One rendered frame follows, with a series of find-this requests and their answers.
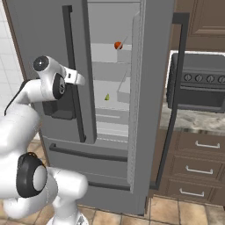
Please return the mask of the grey fridge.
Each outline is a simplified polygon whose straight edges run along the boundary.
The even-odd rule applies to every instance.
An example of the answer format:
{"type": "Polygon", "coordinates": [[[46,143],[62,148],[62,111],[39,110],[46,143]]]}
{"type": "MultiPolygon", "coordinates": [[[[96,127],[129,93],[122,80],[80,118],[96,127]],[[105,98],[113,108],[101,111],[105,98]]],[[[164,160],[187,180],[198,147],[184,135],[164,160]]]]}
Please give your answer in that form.
{"type": "Polygon", "coordinates": [[[87,0],[97,138],[128,159],[133,19],[140,0],[87,0]],[[120,41],[122,49],[115,49],[120,41]],[[105,101],[106,94],[110,99],[105,101]]]}

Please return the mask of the grey fridge door with dispenser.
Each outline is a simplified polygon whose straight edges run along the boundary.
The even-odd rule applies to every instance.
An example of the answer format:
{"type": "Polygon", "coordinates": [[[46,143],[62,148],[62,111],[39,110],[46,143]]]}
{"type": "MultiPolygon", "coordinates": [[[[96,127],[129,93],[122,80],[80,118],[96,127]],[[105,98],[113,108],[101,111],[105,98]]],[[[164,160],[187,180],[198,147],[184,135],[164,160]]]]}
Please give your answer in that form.
{"type": "MultiPolygon", "coordinates": [[[[28,79],[38,76],[33,70],[33,62],[42,55],[52,57],[65,67],[69,66],[62,7],[72,6],[70,18],[76,70],[85,78],[85,85],[77,86],[83,131],[86,136],[85,142],[94,143],[97,128],[87,0],[5,0],[5,2],[18,45],[19,60],[28,79]]],[[[41,129],[43,136],[79,142],[71,86],[60,100],[52,103],[36,103],[34,108],[43,119],[41,129]]]]}

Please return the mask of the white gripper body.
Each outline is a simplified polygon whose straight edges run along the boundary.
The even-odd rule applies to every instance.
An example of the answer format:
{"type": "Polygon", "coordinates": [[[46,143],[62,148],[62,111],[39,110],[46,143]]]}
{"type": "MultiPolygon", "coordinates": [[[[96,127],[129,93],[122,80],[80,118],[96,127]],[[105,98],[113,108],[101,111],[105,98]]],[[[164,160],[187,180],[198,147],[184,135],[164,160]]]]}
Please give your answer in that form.
{"type": "Polygon", "coordinates": [[[85,85],[85,78],[75,71],[75,85],[85,85]]]}

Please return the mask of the black toaster oven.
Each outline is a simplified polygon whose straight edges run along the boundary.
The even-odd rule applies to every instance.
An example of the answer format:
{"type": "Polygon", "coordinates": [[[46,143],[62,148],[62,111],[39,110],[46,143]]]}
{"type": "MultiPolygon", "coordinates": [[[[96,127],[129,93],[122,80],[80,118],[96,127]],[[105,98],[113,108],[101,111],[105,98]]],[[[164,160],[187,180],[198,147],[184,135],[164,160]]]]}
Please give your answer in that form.
{"type": "Polygon", "coordinates": [[[225,113],[225,83],[218,78],[225,76],[225,56],[220,54],[186,54],[181,75],[178,109],[195,110],[211,113],[225,113]],[[191,74],[187,82],[185,74],[191,74]],[[203,80],[196,82],[195,77],[201,74],[203,80]],[[214,76],[209,83],[207,77],[214,76]]]}

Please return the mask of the brown wall cupboard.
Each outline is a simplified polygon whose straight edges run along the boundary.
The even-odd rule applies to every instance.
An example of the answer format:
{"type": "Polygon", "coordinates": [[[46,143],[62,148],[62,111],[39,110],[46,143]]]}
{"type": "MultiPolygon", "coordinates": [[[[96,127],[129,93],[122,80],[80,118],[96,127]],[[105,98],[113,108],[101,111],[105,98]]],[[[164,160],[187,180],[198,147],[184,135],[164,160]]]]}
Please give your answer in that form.
{"type": "Polygon", "coordinates": [[[176,0],[175,12],[189,12],[187,51],[225,52],[225,0],[176,0]]]}

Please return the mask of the grey fridge drawer front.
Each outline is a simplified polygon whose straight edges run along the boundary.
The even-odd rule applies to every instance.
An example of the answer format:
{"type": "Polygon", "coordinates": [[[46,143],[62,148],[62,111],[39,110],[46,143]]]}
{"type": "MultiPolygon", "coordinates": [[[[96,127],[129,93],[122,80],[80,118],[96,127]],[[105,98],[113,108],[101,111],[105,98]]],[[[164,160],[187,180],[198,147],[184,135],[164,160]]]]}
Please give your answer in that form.
{"type": "Polygon", "coordinates": [[[124,149],[113,149],[109,147],[100,147],[96,144],[87,144],[80,142],[67,142],[43,137],[47,157],[51,165],[66,170],[79,171],[82,173],[97,174],[116,178],[127,177],[127,161],[117,162],[102,159],[86,158],[70,154],[54,152],[49,149],[51,143],[55,143],[58,148],[79,150],[87,153],[96,153],[111,156],[127,156],[124,149]]]}
{"type": "MultiPolygon", "coordinates": [[[[125,178],[109,177],[97,174],[85,173],[88,182],[104,183],[112,185],[129,186],[125,178]]],[[[87,193],[77,201],[78,204],[87,207],[101,208],[109,211],[115,211],[123,199],[128,197],[130,191],[114,190],[101,187],[90,186],[88,183],[87,193]]]]}

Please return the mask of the grey fridge door with bins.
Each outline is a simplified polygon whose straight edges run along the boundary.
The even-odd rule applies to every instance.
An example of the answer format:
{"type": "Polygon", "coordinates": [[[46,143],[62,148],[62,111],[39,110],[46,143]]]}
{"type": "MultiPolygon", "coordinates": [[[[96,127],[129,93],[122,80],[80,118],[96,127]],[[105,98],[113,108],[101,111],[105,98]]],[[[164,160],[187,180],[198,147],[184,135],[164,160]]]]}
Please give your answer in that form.
{"type": "Polygon", "coordinates": [[[119,198],[119,213],[143,214],[148,202],[174,4],[175,0],[141,0],[133,19],[127,159],[130,190],[119,198]]]}

